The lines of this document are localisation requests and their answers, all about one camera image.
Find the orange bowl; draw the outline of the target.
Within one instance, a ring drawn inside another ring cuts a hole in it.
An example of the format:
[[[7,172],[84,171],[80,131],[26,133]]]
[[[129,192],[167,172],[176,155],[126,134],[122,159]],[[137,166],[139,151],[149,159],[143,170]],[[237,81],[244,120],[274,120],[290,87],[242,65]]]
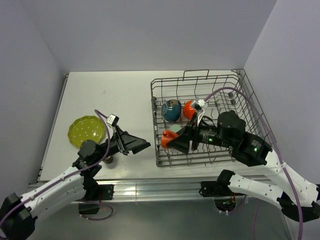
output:
[[[187,118],[188,120],[191,120],[194,116],[194,114],[197,114],[195,109],[191,106],[191,103],[193,100],[189,100],[184,103],[184,106],[182,107],[183,116]]]

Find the blue bowl beige inside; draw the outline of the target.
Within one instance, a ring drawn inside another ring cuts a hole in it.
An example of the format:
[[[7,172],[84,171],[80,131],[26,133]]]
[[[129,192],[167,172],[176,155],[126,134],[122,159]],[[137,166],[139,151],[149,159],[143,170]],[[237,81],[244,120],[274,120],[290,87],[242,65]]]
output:
[[[174,123],[181,116],[182,104],[177,99],[170,99],[161,106],[160,111],[166,121]]]

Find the mint green cup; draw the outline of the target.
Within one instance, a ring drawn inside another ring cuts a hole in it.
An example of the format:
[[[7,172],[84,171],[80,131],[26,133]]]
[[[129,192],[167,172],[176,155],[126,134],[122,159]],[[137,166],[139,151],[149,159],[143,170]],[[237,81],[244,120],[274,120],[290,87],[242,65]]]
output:
[[[169,127],[169,131],[177,133],[178,131],[180,131],[182,129],[181,125],[179,124],[173,124]]]

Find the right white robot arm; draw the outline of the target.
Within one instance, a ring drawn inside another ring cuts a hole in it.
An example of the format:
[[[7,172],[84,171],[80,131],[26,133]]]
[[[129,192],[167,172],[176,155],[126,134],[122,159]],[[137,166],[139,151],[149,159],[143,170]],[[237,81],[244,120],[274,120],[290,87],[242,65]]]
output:
[[[320,217],[320,186],[300,176],[263,138],[246,131],[246,122],[233,111],[225,111],[217,118],[217,125],[201,122],[196,116],[178,132],[166,130],[161,137],[163,148],[188,154],[199,144],[231,149],[231,157],[257,173],[266,176],[272,184],[262,183],[224,169],[213,183],[203,183],[204,197],[222,197],[233,193],[250,195],[268,202],[288,218],[309,222]]]

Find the dark brown mug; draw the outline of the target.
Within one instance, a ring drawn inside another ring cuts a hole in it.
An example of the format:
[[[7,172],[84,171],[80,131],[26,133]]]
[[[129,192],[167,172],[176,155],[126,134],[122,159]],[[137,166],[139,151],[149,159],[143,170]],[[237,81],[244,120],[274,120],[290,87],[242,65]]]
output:
[[[109,165],[113,162],[113,160],[114,160],[113,156],[107,156],[106,158],[104,158],[103,162]]]

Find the small orange mug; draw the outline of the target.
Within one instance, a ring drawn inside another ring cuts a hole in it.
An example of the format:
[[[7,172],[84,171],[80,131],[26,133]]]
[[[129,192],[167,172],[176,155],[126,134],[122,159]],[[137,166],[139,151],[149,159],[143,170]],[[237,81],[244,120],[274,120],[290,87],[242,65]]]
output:
[[[178,136],[179,134],[176,132],[173,132],[171,130],[165,130],[161,136],[161,147],[164,149],[170,149],[171,147],[169,146],[169,142],[177,138]]]

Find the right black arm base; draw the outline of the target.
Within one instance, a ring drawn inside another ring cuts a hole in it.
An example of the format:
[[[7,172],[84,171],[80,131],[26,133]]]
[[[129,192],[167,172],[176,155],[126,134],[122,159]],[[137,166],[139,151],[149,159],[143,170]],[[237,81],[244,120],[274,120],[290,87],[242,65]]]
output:
[[[233,192],[229,188],[229,182],[222,181],[202,181],[198,193],[202,197],[232,197],[244,196],[243,193]]]

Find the yellow-green dotted plate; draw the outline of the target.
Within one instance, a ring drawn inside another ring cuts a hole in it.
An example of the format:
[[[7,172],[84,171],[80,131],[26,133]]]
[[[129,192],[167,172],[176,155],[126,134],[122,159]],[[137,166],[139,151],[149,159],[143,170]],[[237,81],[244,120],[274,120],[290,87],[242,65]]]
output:
[[[87,140],[100,143],[105,137],[105,132],[105,126],[100,118],[93,115],[86,115],[76,119],[69,126],[67,137],[69,143],[79,149]]]

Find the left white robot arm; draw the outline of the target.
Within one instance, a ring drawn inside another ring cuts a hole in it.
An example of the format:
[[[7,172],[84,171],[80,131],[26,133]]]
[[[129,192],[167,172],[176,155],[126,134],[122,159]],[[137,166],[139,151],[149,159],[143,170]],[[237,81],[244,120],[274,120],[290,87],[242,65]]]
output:
[[[7,196],[0,208],[0,229],[3,240],[25,240],[35,230],[36,220],[46,218],[75,201],[89,201],[98,195],[99,185],[94,179],[101,170],[100,162],[117,153],[137,154],[150,147],[143,138],[115,127],[115,132],[99,144],[84,141],[78,158],[56,178],[18,196]]]

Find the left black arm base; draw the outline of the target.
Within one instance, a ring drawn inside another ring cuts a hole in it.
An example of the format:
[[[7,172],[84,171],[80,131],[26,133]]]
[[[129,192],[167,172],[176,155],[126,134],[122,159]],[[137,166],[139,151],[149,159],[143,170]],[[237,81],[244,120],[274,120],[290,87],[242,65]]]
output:
[[[110,201],[113,199],[113,184],[98,184],[85,190],[83,201]]]

